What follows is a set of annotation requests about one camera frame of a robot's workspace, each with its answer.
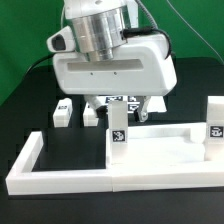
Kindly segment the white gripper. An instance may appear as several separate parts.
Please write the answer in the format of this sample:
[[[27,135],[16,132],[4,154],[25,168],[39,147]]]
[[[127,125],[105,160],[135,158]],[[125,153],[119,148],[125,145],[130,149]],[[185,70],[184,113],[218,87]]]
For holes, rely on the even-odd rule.
[[[148,119],[150,96],[164,96],[177,78],[167,35],[153,28],[129,28],[127,42],[113,49],[113,58],[92,62],[76,51],[74,35],[65,27],[47,39],[60,89],[66,94],[85,95],[96,114],[105,114],[96,95],[137,96],[137,122]]]

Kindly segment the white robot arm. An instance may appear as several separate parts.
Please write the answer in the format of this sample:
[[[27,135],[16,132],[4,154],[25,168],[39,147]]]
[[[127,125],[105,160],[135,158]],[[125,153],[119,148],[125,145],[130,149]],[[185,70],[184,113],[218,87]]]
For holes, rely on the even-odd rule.
[[[85,97],[95,113],[99,95],[136,97],[135,118],[148,118],[154,96],[167,95],[177,78],[168,35],[152,25],[133,28],[129,0],[64,0],[68,25],[47,40],[61,90]]]

